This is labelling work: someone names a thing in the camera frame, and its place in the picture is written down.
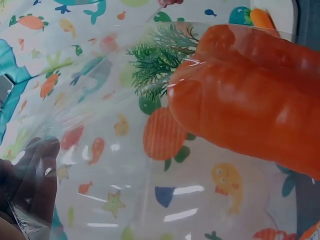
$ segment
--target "orange fish print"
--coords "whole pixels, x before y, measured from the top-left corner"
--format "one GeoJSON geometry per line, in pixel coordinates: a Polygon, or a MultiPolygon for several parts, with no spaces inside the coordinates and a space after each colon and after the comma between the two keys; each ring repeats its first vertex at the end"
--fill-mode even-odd
{"type": "Polygon", "coordinates": [[[296,233],[287,234],[285,231],[278,231],[272,228],[266,228],[261,231],[258,231],[255,235],[253,235],[253,238],[257,240],[275,240],[279,238],[276,238],[278,235],[281,235],[282,238],[280,239],[283,240],[296,240],[297,237],[296,233]]]}
{"type": "Polygon", "coordinates": [[[27,100],[24,100],[23,103],[22,103],[22,105],[21,105],[19,114],[25,109],[26,105],[27,105],[27,100]]]}
{"type": "Polygon", "coordinates": [[[93,185],[92,181],[90,181],[90,182],[87,183],[87,184],[81,184],[81,185],[79,186],[79,189],[78,189],[79,193],[80,193],[80,194],[86,194],[86,193],[89,191],[89,188],[90,188],[92,185],[93,185]]]}
{"type": "Polygon", "coordinates": [[[108,54],[119,49],[119,45],[116,42],[117,37],[118,35],[116,33],[111,33],[110,35],[102,38],[100,48],[104,54],[108,54]]]}
{"type": "Polygon", "coordinates": [[[103,100],[109,100],[115,92],[116,92],[116,91],[113,90],[112,92],[104,95],[102,99],[103,99],[103,100]]]}
{"type": "Polygon", "coordinates": [[[91,38],[88,40],[88,42],[91,42],[92,45],[95,45],[96,42],[97,42],[97,39],[96,38],[91,38]]]}
{"type": "Polygon", "coordinates": [[[123,20],[126,17],[126,11],[123,11],[122,13],[118,14],[116,16],[119,20],[123,20]]]}
{"type": "Polygon", "coordinates": [[[102,153],[104,152],[105,148],[105,140],[103,140],[101,137],[97,137],[93,144],[92,144],[92,159],[88,162],[88,165],[96,164],[102,153]]]}
{"type": "Polygon", "coordinates": [[[21,51],[23,51],[25,47],[25,40],[22,38],[19,38],[18,42],[19,42],[19,45],[21,46],[21,51]]]}

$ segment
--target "fish print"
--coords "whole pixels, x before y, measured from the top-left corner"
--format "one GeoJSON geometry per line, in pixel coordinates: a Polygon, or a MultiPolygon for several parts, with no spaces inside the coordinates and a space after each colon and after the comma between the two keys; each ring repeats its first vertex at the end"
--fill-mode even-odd
{"type": "Polygon", "coordinates": [[[86,193],[89,191],[89,188],[90,188],[92,185],[93,185],[93,182],[92,182],[92,181],[90,181],[90,182],[87,183],[87,184],[81,184],[81,185],[79,186],[78,192],[79,192],[80,194],[86,194],[86,193]]]}
{"type": "Polygon", "coordinates": [[[92,144],[91,152],[92,152],[92,159],[88,162],[88,165],[96,164],[104,152],[105,149],[105,140],[101,137],[97,137],[92,144]]]}
{"type": "Polygon", "coordinates": [[[103,100],[109,100],[112,96],[113,96],[113,94],[115,93],[116,91],[115,90],[113,90],[112,92],[110,92],[110,93],[107,93],[106,95],[104,95],[103,96],[103,100]]]}
{"type": "Polygon", "coordinates": [[[218,16],[212,9],[207,9],[204,11],[204,14],[207,16],[214,16],[215,18],[218,16]]]}
{"type": "Polygon", "coordinates": [[[91,16],[91,24],[94,25],[97,21],[97,18],[103,15],[107,9],[107,0],[54,0],[55,2],[62,4],[62,6],[56,7],[54,10],[60,11],[61,14],[70,13],[71,11],[67,8],[67,6],[76,6],[76,5],[87,5],[87,4],[96,4],[97,10],[90,11],[84,10],[83,12],[89,16],[91,16]]]}
{"type": "Polygon", "coordinates": [[[115,135],[117,137],[126,136],[130,129],[127,117],[121,113],[117,117],[119,121],[114,125],[115,135]]]}
{"type": "Polygon", "coordinates": [[[27,105],[27,100],[24,100],[18,114],[21,114],[21,112],[25,109],[26,105],[27,105]]]}
{"type": "Polygon", "coordinates": [[[76,146],[80,141],[80,138],[84,132],[84,126],[78,126],[77,128],[67,131],[62,138],[61,148],[63,150],[69,150],[72,146],[76,146]]]}
{"type": "Polygon", "coordinates": [[[40,0],[35,0],[35,1],[33,2],[33,6],[34,6],[34,5],[37,5],[37,4],[40,4],[40,3],[41,3],[40,0]]]}
{"type": "Polygon", "coordinates": [[[59,26],[63,31],[70,32],[73,39],[77,37],[76,28],[69,19],[61,18],[59,21],[59,26]]]}
{"type": "Polygon", "coordinates": [[[99,60],[98,62],[96,62],[97,66],[96,66],[95,72],[97,74],[96,75],[92,74],[90,77],[96,80],[96,85],[92,88],[83,87],[82,88],[83,93],[80,99],[78,100],[78,103],[81,103],[83,100],[85,100],[88,95],[94,94],[96,91],[100,90],[102,86],[107,82],[108,77],[111,73],[111,67],[113,65],[111,61],[109,61],[108,59],[105,59],[102,62],[103,58],[95,58],[95,59],[99,60]]]}
{"type": "Polygon", "coordinates": [[[124,20],[126,17],[126,11],[123,11],[122,13],[118,14],[116,16],[119,20],[124,20]]]}
{"type": "Polygon", "coordinates": [[[74,223],[75,223],[75,210],[71,206],[71,207],[69,207],[69,210],[68,210],[68,226],[69,226],[69,228],[72,228],[74,226],[74,223]]]}
{"type": "Polygon", "coordinates": [[[23,51],[24,50],[24,48],[25,48],[25,40],[23,39],[23,38],[19,38],[18,39],[18,42],[19,42],[19,45],[20,45],[20,47],[21,47],[21,51],[23,51]]]}
{"type": "Polygon", "coordinates": [[[238,214],[243,201],[243,180],[238,170],[230,163],[217,164],[211,171],[215,192],[232,198],[229,214],[238,214]]]}
{"type": "Polygon", "coordinates": [[[39,87],[39,85],[40,85],[39,81],[36,81],[36,83],[32,89],[36,89],[37,87],[39,87]]]}
{"type": "Polygon", "coordinates": [[[95,45],[96,42],[97,42],[97,39],[96,38],[91,38],[88,40],[88,42],[91,42],[92,45],[95,45]]]}

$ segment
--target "orange turtle print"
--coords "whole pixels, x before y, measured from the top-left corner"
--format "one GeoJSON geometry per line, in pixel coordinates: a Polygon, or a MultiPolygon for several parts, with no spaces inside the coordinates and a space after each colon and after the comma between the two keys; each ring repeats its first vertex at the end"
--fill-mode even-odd
{"type": "Polygon", "coordinates": [[[143,133],[144,152],[153,160],[165,161],[164,171],[171,166],[172,158],[182,163],[190,154],[190,149],[184,146],[185,140],[196,137],[176,122],[168,107],[161,107],[159,98],[152,102],[141,96],[139,107],[150,115],[143,133]]]}
{"type": "Polygon", "coordinates": [[[54,86],[58,83],[58,78],[60,76],[59,71],[49,72],[46,74],[46,81],[41,85],[40,97],[45,99],[54,91],[54,86]]]}
{"type": "Polygon", "coordinates": [[[47,21],[43,21],[44,18],[42,16],[33,16],[32,13],[27,14],[26,16],[20,16],[19,19],[16,19],[16,16],[13,15],[9,22],[9,27],[12,25],[19,23],[28,29],[39,30],[45,29],[45,26],[48,26],[49,23],[47,21]]]}

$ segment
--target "yellow fish print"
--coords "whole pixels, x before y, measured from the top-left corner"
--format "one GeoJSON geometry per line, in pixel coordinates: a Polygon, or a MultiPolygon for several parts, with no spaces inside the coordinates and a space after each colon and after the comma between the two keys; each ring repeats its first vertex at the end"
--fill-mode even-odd
{"type": "Polygon", "coordinates": [[[66,95],[63,92],[60,92],[58,96],[56,96],[55,98],[54,105],[55,106],[57,105],[58,107],[63,106],[66,100],[65,98],[66,98],[66,95]]]}
{"type": "Polygon", "coordinates": [[[63,31],[72,33],[73,39],[77,37],[76,28],[70,20],[66,18],[61,18],[59,21],[59,26],[60,28],[62,28],[63,31]]]}
{"type": "Polygon", "coordinates": [[[243,201],[243,180],[238,170],[230,163],[217,164],[211,171],[215,192],[232,198],[229,214],[238,214],[243,201]]]}
{"type": "Polygon", "coordinates": [[[117,137],[126,136],[129,132],[129,123],[127,117],[119,113],[117,115],[119,121],[114,125],[115,135],[117,137]]]}

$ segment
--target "plastic wrap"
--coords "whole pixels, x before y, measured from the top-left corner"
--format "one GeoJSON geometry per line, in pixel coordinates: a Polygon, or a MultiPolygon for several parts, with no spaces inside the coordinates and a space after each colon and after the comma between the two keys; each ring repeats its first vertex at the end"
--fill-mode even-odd
{"type": "MultiPolygon", "coordinates": [[[[12,162],[20,183],[50,183],[35,192],[42,202],[30,194],[18,201],[10,181],[4,188],[27,238],[46,239],[51,227],[51,240],[295,239],[294,187],[288,194],[283,188],[291,171],[188,132],[168,107],[170,79],[193,59],[208,28],[186,22],[115,28],[119,47],[87,59],[95,66],[76,76],[72,91],[69,82],[60,86],[67,101],[36,116],[31,143],[12,162]],[[32,206],[42,203],[39,214],[32,206]]],[[[244,38],[248,29],[236,27],[244,38]]],[[[226,62],[219,50],[230,38],[218,36],[213,47],[226,62]]],[[[193,89],[184,94],[187,108],[193,89]]],[[[192,120],[192,113],[184,117],[192,120]]]]}

